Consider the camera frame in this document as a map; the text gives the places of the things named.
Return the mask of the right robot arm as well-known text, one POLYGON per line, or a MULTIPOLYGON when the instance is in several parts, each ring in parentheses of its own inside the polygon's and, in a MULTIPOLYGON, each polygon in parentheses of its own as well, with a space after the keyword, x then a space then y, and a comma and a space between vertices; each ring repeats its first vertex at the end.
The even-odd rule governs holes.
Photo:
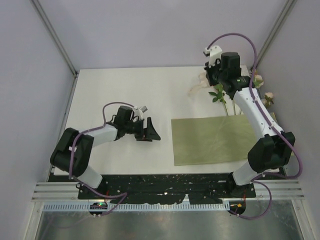
POLYGON ((251 78, 242 75, 237 52, 206 49, 204 55, 209 58, 204 67, 209 85, 222 86, 224 93, 247 117, 257 138, 247 154, 247 162, 231 172, 226 181, 226 191, 232 197, 240 197, 253 179, 288 164, 292 152, 290 146, 296 139, 292 132, 284 132, 274 121, 251 78))

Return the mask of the green wrapping paper sheet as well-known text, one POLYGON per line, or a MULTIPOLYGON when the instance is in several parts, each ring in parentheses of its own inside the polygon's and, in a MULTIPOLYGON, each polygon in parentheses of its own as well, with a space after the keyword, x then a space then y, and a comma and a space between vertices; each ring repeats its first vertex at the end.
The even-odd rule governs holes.
POLYGON ((243 161, 258 141, 243 114, 173 119, 171 131, 175 166, 243 161))

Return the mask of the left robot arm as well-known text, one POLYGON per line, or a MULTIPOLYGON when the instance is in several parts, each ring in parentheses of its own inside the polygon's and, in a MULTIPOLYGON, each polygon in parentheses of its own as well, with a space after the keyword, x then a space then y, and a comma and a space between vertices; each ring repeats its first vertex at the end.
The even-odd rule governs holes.
POLYGON ((137 141, 159 141, 161 137, 152 124, 152 119, 143 118, 146 106, 121 105, 110 121, 103 113, 103 124, 95 128, 78 131, 66 128, 50 157, 50 164, 68 173, 78 183, 103 195, 107 183, 103 176, 89 165, 92 149, 119 140, 125 135, 133 135, 137 141))

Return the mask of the cream ribbon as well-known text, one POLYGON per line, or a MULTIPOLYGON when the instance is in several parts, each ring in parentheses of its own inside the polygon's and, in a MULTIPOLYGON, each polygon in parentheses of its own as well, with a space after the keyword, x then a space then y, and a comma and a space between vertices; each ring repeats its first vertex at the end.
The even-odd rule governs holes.
POLYGON ((187 95, 191 97, 195 95, 199 90, 208 89, 211 87, 212 86, 210 85, 209 80, 207 79, 207 73, 203 71, 198 75, 197 83, 189 89, 187 95))

